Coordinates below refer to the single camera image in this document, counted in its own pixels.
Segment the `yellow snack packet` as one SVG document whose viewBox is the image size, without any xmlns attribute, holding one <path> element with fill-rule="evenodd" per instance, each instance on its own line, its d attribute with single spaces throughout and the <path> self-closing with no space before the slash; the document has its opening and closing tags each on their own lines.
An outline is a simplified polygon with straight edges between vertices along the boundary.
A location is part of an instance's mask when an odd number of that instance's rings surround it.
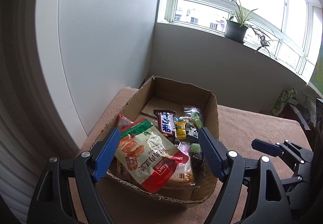
<svg viewBox="0 0 323 224">
<path fill-rule="evenodd" d="M 175 129 L 176 129 L 176 137 L 179 140 L 183 140 L 187 138 L 186 133 L 186 121 L 176 121 L 175 122 Z"/>
</svg>

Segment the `bagged sliced bread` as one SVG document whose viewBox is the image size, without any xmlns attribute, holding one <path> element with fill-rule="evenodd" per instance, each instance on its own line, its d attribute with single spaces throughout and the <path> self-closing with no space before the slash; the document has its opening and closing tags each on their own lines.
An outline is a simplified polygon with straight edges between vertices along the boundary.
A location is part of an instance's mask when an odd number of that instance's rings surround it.
<svg viewBox="0 0 323 224">
<path fill-rule="evenodd" d="M 131 184 L 139 186 L 139 183 L 130 175 L 126 168 L 117 160 L 117 177 L 121 180 L 125 180 Z M 184 188 L 195 185 L 195 178 L 192 170 L 191 159 L 185 164 L 178 164 L 176 171 L 167 181 L 164 187 L 168 188 Z"/>
</svg>

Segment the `red green snack pouch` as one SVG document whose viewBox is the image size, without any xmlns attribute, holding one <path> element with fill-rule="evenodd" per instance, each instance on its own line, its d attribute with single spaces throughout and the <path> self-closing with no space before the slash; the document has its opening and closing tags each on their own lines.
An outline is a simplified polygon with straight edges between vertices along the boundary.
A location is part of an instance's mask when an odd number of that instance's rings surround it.
<svg viewBox="0 0 323 224">
<path fill-rule="evenodd" d="M 189 158 L 147 119 L 121 130 L 115 157 L 148 192 L 158 192 Z"/>
</svg>

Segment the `dark snickers bar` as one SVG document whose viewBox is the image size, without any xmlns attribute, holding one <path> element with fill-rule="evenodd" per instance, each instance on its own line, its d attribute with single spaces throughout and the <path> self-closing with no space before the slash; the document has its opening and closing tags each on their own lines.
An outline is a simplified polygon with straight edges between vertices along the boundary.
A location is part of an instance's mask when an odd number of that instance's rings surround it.
<svg viewBox="0 0 323 224">
<path fill-rule="evenodd" d="M 201 168 L 204 162 L 204 156 L 202 151 L 199 152 L 190 152 L 189 153 L 190 158 L 191 158 L 191 162 L 192 162 L 192 167 L 193 168 Z"/>
</svg>

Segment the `pale green candy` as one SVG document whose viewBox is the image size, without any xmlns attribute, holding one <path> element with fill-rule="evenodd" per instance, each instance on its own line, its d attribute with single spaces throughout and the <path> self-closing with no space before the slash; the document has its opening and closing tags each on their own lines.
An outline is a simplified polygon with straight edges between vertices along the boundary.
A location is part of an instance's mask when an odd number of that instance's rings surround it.
<svg viewBox="0 0 323 224">
<path fill-rule="evenodd" d="M 200 153 L 201 147 L 198 143 L 192 143 L 190 146 L 190 152 L 191 153 Z"/>
</svg>

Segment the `black white candy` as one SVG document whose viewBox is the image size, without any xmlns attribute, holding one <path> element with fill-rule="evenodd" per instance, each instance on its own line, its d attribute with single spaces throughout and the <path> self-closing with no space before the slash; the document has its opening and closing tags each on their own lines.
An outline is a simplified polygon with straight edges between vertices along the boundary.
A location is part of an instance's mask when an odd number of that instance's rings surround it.
<svg viewBox="0 0 323 224">
<path fill-rule="evenodd" d="M 196 128 L 190 128 L 186 131 L 186 136 L 188 138 L 198 139 L 199 133 Z"/>
</svg>

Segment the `pink candy sachet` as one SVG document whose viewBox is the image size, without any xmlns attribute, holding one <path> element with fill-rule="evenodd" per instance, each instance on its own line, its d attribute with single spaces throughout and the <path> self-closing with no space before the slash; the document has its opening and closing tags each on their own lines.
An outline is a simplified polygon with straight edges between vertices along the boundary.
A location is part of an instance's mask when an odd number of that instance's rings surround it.
<svg viewBox="0 0 323 224">
<path fill-rule="evenodd" d="M 191 148 L 191 144 L 188 142 L 180 142 L 178 145 L 178 149 L 181 150 L 181 152 L 185 155 L 188 156 L 188 158 L 190 158 L 190 148 Z"/>
</svg>

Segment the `dark wooden side cabinet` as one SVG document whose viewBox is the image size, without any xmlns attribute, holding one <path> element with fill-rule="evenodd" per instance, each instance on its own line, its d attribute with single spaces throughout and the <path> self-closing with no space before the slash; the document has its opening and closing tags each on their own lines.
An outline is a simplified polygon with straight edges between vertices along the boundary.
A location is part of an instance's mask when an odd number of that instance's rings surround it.
<svg viewBox="0 0 323 224">
<path fill-rule="evenodd" d="M 305 131 L 315 130 L 315 122 L 312 122 L 309 111 L 299 104 L 287 104 L 282 114 L 286 119 L 297 121 Z"/>
</svg>

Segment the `pink table cloth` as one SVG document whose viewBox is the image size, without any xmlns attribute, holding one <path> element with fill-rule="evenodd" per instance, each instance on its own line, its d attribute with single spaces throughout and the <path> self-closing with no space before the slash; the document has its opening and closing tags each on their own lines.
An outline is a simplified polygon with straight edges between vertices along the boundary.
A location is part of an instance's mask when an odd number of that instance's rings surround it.
<svg viewBox="0 0 323 224">
<path fill-rule="evenodd" d="M 105 125 L 121 111 L 136 92 L 137 89 L 126 87 L 117 94 L 80 151 L 90 149 Z M 258 159 L 262 155 L 251 147 L 251 142 L 256 138 L 271 143 L 289 140 L 306 149 L 310 148 L 303 129 L 294 120 L 222 105 L 218 106 L 218 120 L 220 141 L 227 149 L 235 150 L 243 157 Z M 98 188 L 115 223 L 203 223 L 217 198 L 221 185 L 221 182 L 217 182 L 215 191 L 209 199 L 190 208 L 182 208 L 140 195 L 110 178 L 101 179 Z"/>
</svg>

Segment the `green tissue box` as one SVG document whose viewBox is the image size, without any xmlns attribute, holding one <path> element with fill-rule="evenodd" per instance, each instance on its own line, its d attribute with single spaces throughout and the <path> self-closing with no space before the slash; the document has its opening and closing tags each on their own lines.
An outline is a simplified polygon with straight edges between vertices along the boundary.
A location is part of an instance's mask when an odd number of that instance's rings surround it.
<svg viewBox="0 0 323 224">
<path fill-rule="evenodd" d="M 297 91 L 294 88 L 282 90 L 273 108 L 271 109 L 270 114 L 273 116 L 278 116 L 284 110 L 284 107 L 287 105 L 288 101 L 295 97 L 296 94 Z"/>
</svg>

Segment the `potted spider plant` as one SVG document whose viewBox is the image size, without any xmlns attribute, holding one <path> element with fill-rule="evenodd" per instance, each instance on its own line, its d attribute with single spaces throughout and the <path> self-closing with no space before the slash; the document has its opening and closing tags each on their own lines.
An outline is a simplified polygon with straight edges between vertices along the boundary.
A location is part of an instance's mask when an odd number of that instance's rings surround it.
<svg viewBox="0 0 323 224">
<path fill-rule="evenodd" d="M 264 29 L 250 23 L 254 19 L 252 14 L 256 9 L 247 10 L 241 5 L 240 1 L 233 2 L 235 3 L 236 9 L 233 10 L 229 18 L 225 19 L 227 24 L 224 37 L 243 44 L 247 30 L 251 29 L 258 40 L 256 52 L 265 50 L 270 55 L 269 47 L 271 46 L 271 42 L 279 45 L 281 41 L 277 39 L 274 31 L 266 32 Z"/>
</svg>

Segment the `white cabinet panel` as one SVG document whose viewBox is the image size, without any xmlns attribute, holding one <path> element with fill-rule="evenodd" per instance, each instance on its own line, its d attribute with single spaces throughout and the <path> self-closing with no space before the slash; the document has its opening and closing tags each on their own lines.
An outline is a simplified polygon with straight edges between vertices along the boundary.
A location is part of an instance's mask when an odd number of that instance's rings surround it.
<svg viewBox="0 0 323 224">
<path fill-rule="evenodd" d="M 80 148 L 118 92 L 149 72 L 157 0 L 36 0 L 41 70 L 65 139 Z"/>
</svg>

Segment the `wall map poster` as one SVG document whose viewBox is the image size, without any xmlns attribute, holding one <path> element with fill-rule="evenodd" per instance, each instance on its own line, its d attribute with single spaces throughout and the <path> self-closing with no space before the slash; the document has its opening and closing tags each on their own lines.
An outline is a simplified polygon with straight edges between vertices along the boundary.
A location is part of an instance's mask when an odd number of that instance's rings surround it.
<svg viewBox="0 0 323 224">
<path fill-rule="evenodd" d="M 318 59 L 311 76 L 310 82 L 311 84 L 321 93 L 323 94 L 323 47 L 321 45 Z"/>
</svg>

